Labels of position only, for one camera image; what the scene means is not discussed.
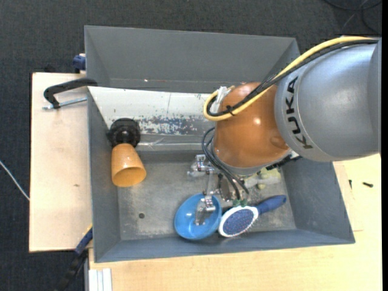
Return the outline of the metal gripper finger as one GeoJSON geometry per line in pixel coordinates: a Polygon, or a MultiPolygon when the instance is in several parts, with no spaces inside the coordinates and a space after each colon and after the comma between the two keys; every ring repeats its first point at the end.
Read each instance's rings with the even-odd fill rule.
{"type": "Polygon", "coordinates": [[[214,168],[210,161],[207,160],[205,154],[196,155],[194,162],[189,167],[188,176],[204,176],[214,172],[214,168]]]}
{"type": "Polygon", "coordinates": [[[205,224],[205,221],[211,217],[215,210],[212,195],[201,196],[196,205],[195,224],[197,226],[205,224]]]}

